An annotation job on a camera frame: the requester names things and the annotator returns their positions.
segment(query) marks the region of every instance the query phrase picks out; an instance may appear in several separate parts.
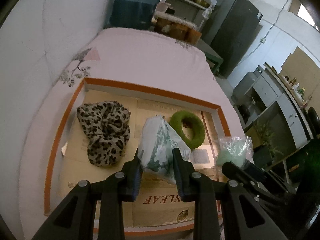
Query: white shelf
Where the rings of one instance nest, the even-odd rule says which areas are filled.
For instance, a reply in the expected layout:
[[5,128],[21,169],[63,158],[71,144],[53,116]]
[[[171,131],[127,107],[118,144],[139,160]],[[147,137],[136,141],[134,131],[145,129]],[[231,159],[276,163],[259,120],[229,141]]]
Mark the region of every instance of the white shelf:
[[193,1],[190,1],[190,0],[179,0],[179,1],[184,2],[184,3],[187,3],[187,4],[189,4],[189,5],[192,5],[193,7],[196,7],[196,8],[198,8],[198,9],[205,10],[205,7],[203,7],[203,6],[195,3],[195,2],[193,2]]

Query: moss ring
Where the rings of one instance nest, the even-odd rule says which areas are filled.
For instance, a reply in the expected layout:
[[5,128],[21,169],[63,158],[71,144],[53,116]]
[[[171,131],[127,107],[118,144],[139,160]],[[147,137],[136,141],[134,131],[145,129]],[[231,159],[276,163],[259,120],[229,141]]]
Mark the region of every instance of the moss ring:
[[[193,131],[193,138],[190,140],[182,130],[182,124],[190,125]],[[188,111],[178,111],[170,119],[170,126],[177,132],[181,139],[193,150],[204,142],[205,131],[202,121],[195,114]]]

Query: cabinet drawer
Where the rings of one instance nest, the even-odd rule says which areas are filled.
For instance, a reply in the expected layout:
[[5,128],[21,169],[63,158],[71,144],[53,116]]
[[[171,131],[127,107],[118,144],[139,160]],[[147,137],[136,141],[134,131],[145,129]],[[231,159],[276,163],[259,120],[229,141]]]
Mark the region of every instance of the cabinet drawer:
[[284,92],[284,90],[280,89],[278,86],[280,86],[280,84],[278,83],[278,81],[276,81],[273,78],[271,78],[269,75],[269,73],[267,73],[266,71],[262,72],[262,77],[267,81],[267,83],[270,85],[270,87],[273,89],[274,92],[276,92],[277,96],[279,97],[280,95],[282,95],[282,93]]
[[292,105],[290,98],[285,93],[277,99],[277,102],[289,125],[294,143],[298,149],[307,142],[307,137],[299,119],[299,115]]
[[262,102],[268,107],[276,100],[277,94],[273,91],[268,82],[260,76],[257,82],[253,85],[254,90],[258,93]]

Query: green plastic bag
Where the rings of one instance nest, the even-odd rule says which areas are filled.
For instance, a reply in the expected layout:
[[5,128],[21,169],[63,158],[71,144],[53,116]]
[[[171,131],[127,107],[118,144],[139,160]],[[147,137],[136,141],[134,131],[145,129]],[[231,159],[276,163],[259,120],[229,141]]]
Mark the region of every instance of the green plastic bag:
[[250,137],[225,137],[219,139],[220,151],[216,161],[217,166],[233,162],[239,168],[244,168],[245,159],[251,160],[253,147]]

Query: plastic bag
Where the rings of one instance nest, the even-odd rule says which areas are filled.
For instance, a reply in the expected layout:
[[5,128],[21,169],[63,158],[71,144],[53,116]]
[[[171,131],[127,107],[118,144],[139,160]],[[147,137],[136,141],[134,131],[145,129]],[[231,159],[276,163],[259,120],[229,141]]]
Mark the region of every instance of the plastic bag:
[[226,162],[233,162],[241,169],[245,169],[245,160],[251,160],[253,147],[251,137],[225,137],[219,139],[219,154],[216,165],[222,166]]
[[179,148],[183,160],[190,159],[191,150],[162,116],[148,118],[138,146],[138,158],[143,170],[176,184],[172,156],[174,148]]

